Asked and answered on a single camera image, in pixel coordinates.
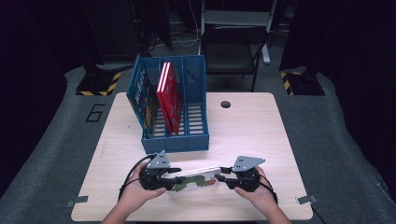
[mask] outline metal bracket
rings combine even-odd
[[[233,172],[244,172],[265,162],[265,159],[239,156],[233,165]]]
[[[158,153],[157,156],[152,159],[147,165],[148,169],[167,169],[171,167],[171,163],[166,156],[165,150]]]
[[[76,198],[71,198],[66,202],[64,207],[73,207],[76,203],[85,203],[88,201],[88,196],[79,196]]]
[[[296,198],[296,202],[299,204],[303,204],[303,203],[315,203],[318,201],[317,196],[315,195],[309,195],[309,196],[304,196],[301,198]]]

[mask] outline black chair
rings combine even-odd
[[[268,33],[262,27],[213,28],[201,36],[200,53],[210,75],[253,75],[254,91],[262,47]]]

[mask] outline hand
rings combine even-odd
[[[260,182],[267,187],[270,187],[268,181],[263,178],[265,177],[264,170],[259,166],[256,166],[257,172],[262,176]],[[235,192],[242,198],[251,201],[259,211],[261,211],[270,223],[290,223],[289,219],[283,213],[283,211],[276,204],[272,193],[263,186],[259,186],[253,192],[247,192],[241,188],[236,187]]]
[[[124,223],[125,219],[146,201],[157,198],[166,192],[165,188],[146,190],[140,185],[139,174],[146,164],[146,162],[142,162],[135,168],[134,173],[129,178],[129,181],[133,182],[125,188],[119,202],[108,213],[102,223]]]

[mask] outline red book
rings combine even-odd
[[[168,133],[178,134],[181,118],[181,96],[171,63],[164,63],[157,88],[157,96],[165,118]]]

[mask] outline yellow and black warning tape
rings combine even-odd
[[[86,96],[94,96],[94,95],[111,95],[111,93],[116,89],[117,82],[119,81],[121,73],[117,73],[113,80],[111,81],[110,86],[106,91],[77,91],[76,95],[86,95]]]
[[[285,71],[280,72],[280,76],[282,77],[286,92],[288,93],[288,95],[293,95],[293,90],[291,89],[291,86],[290,86],[290,83],[288,80],[288,73],[292,73],[294,75],[302,75],[302,73],[300,73],[300,72],[285,72]]]

